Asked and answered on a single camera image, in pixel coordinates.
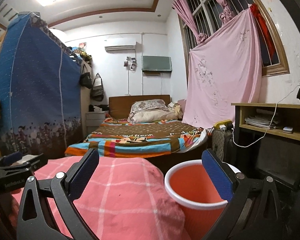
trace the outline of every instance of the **white charging cable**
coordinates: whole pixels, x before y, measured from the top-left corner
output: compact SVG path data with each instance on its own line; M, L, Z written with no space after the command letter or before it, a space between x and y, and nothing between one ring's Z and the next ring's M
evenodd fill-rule
M268 128L267 128L267 130L266 130L266 132L265 132L265 134L264 134L262 137L260 137L260 138L259 138L258 140L256 140L255 142L249 144L248 146L241 146L241 145L238 145L238 144L235 143L235 141L234 141L234 134L233 134L233 133L234 133L234 129L232 128L233 143L234 143L235 145L241 147L241 148L247 148L247 147L251 146L252 144L256 143L257 141L261 140L262 138L264 138L264 137L266 136L267 131L270 129L270 126L271 126L271 124L272 124L273 118L274 118L274 116L275 116L275 112L277 111L278 103L280 103L281 101L285 100L285 99L286 99L292 92L294 92L294 91L296 90L296 88L299 87L299 86L300 86L300 85L297 85L297 86L294 88L294 90L292 90L286 97L282 98L279 102L277 102L277 103L275 104L274 114L273 114L273 116L272 116L271 122L270 122L270 124L269 124L269 126L268 126Z

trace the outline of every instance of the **tote bag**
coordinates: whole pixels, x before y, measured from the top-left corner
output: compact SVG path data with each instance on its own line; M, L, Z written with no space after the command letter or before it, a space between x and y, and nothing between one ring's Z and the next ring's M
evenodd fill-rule
M85 64L83 65L82 74L80 76L80 85L82 87L86 87L86 88L89 88L89 89L91 89L92 86L93 86L90 72L88 71Z
M101 79L100 75L97 74L93 81L93 87L90 92L90 98L95 101L101 102L104 97L103 93L104 93L104 90L103 90L103 85L102 85L102 79Z

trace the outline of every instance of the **white bucket rim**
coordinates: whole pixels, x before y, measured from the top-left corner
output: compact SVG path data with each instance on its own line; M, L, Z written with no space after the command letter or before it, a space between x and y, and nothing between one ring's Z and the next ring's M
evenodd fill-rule
M164 178L164 187L169 194L170 197L172 197L178 204L185 206L187 208L195 209L195 210L215 210L215 209L220 209L224 208L227 204L227 200L223 200L220 202L216 203L200 203L196 201L191 201L188 200L179 194L177 194L172 187L170 186L170 178L171 176L177 171L180 170L181 168L187 167L187 166L192 166L192 165L202 165L201 160L192 160L192 161L187 161L187 162L182 162L179 163L175 166L173 166L170 170L168 170L165 178ZM230 168L233 169L235 173L240 172L237 168L235 168L232 165L229 165Z

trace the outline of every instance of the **curtain knot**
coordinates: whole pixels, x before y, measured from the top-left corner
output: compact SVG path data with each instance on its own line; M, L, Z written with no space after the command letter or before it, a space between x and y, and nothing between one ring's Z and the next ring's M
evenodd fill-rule
M205 33L199 33L198 37L196 38L197 44L203 43L208 38L208 35Z
M231 19L233 19L232 12L230 11L230 8L227 5L223 8L223 12L220 13L219 18L223 24L226 24Z

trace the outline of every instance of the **pink plaid cloth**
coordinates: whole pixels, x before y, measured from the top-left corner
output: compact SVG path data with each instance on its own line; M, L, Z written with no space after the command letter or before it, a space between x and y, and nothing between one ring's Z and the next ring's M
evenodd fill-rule
M49 160L35 172L37 179L49 179L66 172L81 157ZM21 193L14 197L18 202ZM63 234L71 236L52 199L49 204ZM184 230L185 216L164 189L163 175L142 158L100 157L80 199L74 204L102 240L190 240Z

